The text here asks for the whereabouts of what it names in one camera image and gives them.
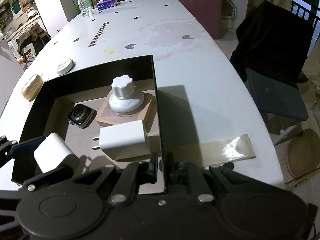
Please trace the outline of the small white plug charger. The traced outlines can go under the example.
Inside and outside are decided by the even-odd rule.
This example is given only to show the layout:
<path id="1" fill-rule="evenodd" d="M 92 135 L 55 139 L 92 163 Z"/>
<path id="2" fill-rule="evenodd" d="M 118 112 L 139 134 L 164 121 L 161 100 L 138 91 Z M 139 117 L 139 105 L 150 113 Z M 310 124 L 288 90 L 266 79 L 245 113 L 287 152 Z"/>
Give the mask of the small white plug charger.
<path id="1" fill-rule="evenodd" d="M 68 165 L 74 171 L 79 167 L 79 158 L 57 133 L 51 133 L 34 151 L 34 158 L 42 173 L 61 165 Z"/>

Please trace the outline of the large white charger block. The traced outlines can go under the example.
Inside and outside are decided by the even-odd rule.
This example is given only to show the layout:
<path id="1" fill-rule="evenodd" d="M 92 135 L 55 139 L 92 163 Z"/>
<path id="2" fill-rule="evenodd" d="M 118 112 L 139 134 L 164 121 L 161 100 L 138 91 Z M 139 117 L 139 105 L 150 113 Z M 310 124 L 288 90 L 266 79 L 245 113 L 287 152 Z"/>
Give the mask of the large white charger block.
<path id="1" fill-rule="evenodd" d="M 95 138 L 98 146 L 112 161 L 142 160 L 151 156 L 148 134 L 144 122 L 136 120 L 102 127 Z"/>

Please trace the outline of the square wooden coaster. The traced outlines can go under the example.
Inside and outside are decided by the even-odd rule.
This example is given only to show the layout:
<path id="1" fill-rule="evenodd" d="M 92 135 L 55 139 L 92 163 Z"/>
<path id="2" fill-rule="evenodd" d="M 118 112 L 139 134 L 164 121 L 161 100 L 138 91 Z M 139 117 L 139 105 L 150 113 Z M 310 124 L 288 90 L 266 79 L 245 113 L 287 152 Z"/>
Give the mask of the square wooden coaster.
<path id="1" fill-rule="evenodd" d="M 157 103 L 154 95 L 145 93 L 144 102 L 139 107 L 137 112 L 121 114 L 112 111 L 112 109 L 110 108 L 109 98 L 111 94 L 112 92 L 110 91 L 95 117 L 95 120 L 100 126 L 105 127 L 110 125 L 123 124 L 126 122 L 143 120 L 146 130 L 148 132 L 150 131 L 157 113 Z"/>

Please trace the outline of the black smartwatch body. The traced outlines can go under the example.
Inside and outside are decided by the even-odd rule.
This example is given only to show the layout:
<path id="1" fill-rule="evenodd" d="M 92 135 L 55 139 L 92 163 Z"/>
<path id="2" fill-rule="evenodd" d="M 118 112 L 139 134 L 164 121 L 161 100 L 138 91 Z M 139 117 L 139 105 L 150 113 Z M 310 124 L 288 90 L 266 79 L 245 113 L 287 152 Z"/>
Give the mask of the black smartwatch body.
<path id="1" fill-rule="evenodd" d="M 96 114 L 97 111 L 95 109 L 79 103 L 69 112 L 67 116 L 68 123 L 84 129 L 91 124 Z"/>

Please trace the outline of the black cardboard box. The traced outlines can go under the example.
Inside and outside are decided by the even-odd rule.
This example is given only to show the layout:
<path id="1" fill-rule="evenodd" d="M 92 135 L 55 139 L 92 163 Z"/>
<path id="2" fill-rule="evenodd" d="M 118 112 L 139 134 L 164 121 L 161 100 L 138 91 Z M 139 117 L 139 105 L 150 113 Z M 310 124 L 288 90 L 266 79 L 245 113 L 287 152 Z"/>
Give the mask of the black cardboard box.
<path id="1" fill-rule="evenodd" d="M 106 98 L 111 89 L 112 79 L 123 74 L 132 77 L 138 87 L 157 99 L 155 68 L 151 55 L 103 63 L 72 72 L 44 83 L 33 101 L 20 142 L 56 132 L 79 155 L 80 164 L 74 171 L 75 177 L 109 164 L 105 154 L 94 157 L 91 149 L 91 137 L 98 132 L 98 123 L 93 120 L 87 128 L 77 128 L 68 123 L 67 114 L 77 103 L 91 106 L 97 111 L 98 103 Z M 35 158 L 16 160 L 12 181 L 20 184 L 39 174 L 41 170 Z"/>

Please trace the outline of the beige earbuds case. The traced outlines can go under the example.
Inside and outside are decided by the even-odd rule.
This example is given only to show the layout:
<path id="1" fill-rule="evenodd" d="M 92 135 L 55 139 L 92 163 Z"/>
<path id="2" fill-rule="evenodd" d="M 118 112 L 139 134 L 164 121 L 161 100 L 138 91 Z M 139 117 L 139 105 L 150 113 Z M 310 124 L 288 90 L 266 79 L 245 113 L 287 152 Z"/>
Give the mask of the beige earbuds case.
<path id="1" fill-rule="evenodd" d="M 37 94 L 39 93 L 43 84 L 44 81 L 42 79 L 42 75 L 34 74 L 23 86 L 21 90 L 22 96 L 28 101 L 33 101 L 37 97 Z"/>

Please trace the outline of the white suction knob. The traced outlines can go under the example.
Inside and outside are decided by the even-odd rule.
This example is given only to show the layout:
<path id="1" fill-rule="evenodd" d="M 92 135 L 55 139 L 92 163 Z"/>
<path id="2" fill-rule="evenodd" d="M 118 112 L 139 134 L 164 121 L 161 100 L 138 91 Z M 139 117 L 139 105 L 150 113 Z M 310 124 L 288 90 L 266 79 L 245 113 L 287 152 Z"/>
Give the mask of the white suction knob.
<path id="1" fill-rule="evenodd" d="M 144 102 L 144 93 L 136 88 L 128 75 L 115 77 L 111 84 L 109 106 L 112 111 L 126 114 L 137 110 Z"/>

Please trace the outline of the white round tape tin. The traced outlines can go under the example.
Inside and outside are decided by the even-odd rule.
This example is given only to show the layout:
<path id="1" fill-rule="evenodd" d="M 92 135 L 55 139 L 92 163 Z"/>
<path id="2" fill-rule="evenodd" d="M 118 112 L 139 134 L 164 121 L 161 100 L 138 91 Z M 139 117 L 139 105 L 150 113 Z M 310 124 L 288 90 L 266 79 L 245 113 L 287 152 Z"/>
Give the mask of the white round tape tin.
<path id="1" fill-rule="evenodd" d="M 56 73 L 61 76 L 65 75 L 69 71 L 71 71 L 74 67 L 74 62 L 72 59 L 66 59 L 63 63 L 59 64 L 56 68 Z"/>

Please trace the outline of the clear tape strip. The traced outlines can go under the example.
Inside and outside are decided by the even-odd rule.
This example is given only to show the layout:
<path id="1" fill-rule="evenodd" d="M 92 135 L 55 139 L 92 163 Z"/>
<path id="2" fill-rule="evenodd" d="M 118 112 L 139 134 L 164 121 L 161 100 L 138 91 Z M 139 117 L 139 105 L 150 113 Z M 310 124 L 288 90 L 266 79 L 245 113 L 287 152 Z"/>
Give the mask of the clear tape strip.
<path id="1" fill-rule="evenodd" d="M 246 134 L 212 142 L 175 146 L 170 151 L 176 161 L 191 162 L 198 167 L 255 158 L 249 136 Z"/>

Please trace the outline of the round brown stool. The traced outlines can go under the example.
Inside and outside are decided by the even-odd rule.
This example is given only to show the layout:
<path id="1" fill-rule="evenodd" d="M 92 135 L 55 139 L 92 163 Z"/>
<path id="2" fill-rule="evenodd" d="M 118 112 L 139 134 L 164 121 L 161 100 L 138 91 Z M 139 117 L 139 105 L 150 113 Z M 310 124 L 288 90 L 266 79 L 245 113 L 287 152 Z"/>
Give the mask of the round brown stool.
<path id="1" fill-rule="evenodd" d="M 289 174 L 297 179 L 319 168 L 319 135 L 310 128 L 290 140 L 285 153 Z"/>

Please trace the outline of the black chair with bag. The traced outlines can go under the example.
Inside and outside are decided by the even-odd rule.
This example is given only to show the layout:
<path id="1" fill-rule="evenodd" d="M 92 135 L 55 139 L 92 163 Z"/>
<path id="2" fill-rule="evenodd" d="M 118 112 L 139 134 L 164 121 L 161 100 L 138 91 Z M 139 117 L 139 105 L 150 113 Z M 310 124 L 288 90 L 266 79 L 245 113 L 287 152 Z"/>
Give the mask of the black chair with bag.
<path id="1" fill-rule="evenodd" d="M 15 41 L 18 45 L 17 61 L 19 63 L 31 64 L 50 41 L 50 36 L 38 23 L 35 23 Z"/>

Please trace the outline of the black office chair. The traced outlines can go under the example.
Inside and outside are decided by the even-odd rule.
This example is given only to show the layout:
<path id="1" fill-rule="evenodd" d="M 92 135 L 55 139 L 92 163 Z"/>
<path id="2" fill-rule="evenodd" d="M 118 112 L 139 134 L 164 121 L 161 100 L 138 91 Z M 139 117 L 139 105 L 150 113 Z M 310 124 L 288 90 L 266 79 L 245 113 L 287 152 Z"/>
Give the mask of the black office chair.
<path id="1" fill-rule="evenodd" d="M 236 29 L 230 62 L 260 112 L 294 120 L 273 138 L 279 144 L 309 118 L 297 82 L 307 58 L 312 26 L 290 11 L 263 1 Z"/>

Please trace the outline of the clear water bottle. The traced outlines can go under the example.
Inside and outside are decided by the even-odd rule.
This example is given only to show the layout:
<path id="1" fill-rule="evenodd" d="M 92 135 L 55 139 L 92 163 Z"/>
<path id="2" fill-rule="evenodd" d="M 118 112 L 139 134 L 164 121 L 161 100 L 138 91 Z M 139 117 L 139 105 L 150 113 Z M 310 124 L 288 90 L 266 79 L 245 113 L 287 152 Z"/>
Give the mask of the clear water bottle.
<path id="1" fill-rule="evenodd" d="M 77 0 L 77 3 L 83 17 L 92 15 L 92 0 Z"/>

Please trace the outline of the blue tissue pack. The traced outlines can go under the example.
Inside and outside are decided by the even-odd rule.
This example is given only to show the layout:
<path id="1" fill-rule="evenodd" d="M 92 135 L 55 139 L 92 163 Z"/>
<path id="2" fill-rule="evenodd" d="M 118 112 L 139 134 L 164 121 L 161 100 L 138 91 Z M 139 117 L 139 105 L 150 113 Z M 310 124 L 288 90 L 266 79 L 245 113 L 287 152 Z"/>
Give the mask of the blue tissue pack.
<path id="1" fill-rule="evenodd" d="M 117 5 L 117 0 L 99 0 L 97 1 L 97 9 L 99 11 L 115 7 Z"/>

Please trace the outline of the pink upholstered chair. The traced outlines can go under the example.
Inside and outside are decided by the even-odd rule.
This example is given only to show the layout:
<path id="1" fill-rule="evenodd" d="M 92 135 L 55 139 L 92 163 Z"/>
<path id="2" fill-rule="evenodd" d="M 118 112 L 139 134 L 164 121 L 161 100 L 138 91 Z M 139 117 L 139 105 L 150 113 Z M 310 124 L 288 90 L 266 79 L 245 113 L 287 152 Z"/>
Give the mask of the pink upholstered chair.
<path id="1" fill-rule="evenodd" d="M 221 38 L 222 0 L 179 0 L 213 39 Z"/>

